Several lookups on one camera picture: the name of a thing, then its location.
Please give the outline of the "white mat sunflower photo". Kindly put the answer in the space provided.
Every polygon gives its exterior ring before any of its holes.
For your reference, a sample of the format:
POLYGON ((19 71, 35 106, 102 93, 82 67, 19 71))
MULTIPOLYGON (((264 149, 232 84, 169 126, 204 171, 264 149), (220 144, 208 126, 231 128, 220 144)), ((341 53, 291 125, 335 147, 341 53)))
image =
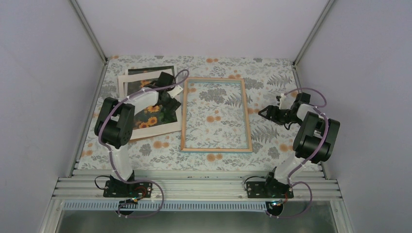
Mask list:
MULTIPOLYGON (((164 69, 132 75, 119 75, 119 97, 123 99, 139 91, 145 85, 156 81, 161 72, 174 74, 172 69, 164 69)), ((150 106, 149 104, 154 103, 154 101, 149 97, 150 95, 144 94, 128 101, 129 104, 135 106, 131 140, 140 140, 181 130, 181 107, 178 107, 175 112, 169 113, 162 105, 150 106)))

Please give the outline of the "teal and wood picture frame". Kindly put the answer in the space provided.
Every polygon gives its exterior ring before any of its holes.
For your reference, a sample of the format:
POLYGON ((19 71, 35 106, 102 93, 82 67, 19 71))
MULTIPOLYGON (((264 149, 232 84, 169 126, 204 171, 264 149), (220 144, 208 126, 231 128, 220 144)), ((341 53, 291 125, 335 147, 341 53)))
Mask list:
POLYGON ((243 79, 186 79, 180 150, 198 153, 252 152, 243 79))

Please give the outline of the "sunflower photo print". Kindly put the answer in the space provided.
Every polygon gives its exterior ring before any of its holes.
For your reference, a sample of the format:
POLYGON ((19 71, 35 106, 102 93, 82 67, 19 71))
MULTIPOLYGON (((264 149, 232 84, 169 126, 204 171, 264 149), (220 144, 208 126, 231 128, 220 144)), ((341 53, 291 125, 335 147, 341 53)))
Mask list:
POLYGON ((146 67, 146 68, 130 68, 125 71, 124 76, 138 75, 145 78, 158 78, 161 73, 175 75, 176 69, 174 66, 146 67))

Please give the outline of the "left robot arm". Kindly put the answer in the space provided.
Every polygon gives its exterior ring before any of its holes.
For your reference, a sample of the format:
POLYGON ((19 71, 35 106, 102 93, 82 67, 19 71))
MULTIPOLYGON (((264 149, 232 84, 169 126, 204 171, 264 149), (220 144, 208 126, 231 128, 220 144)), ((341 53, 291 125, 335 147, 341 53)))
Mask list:
POLYGON ((170 132, 181 127, 181 84, 188 77, 186 69, 176 75, 160 72, 158 78, 144 84, 137 92, 123 99, 108 97, 94 128, 99 143, 106 147, 112 168, 110 180, 124 197, 135 191, 134 171, 125 147, 132 139, 134 129, 141 130, 144 137, 156 135, 157 126, 165 126, 170 132))

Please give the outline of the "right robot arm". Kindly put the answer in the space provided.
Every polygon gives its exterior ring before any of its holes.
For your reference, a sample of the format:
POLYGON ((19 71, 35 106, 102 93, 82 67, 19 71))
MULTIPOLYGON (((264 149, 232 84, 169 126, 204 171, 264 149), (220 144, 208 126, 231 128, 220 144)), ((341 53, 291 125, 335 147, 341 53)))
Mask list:
POLYGON ((259 116, 287 130, 293 124, 300 127, 292 145, 295 154, 266 176, 263 191, 270 198, 289 193, 292 178, 306 164, 326 162, 331 157, 341 126, 339 121, 328 118, 319 107, 310 104, 310 94, 297 94, 290 108, 283 106, 285 97, 284 94, 277 96, 278 106, 269 105, 258 112, 259 116))

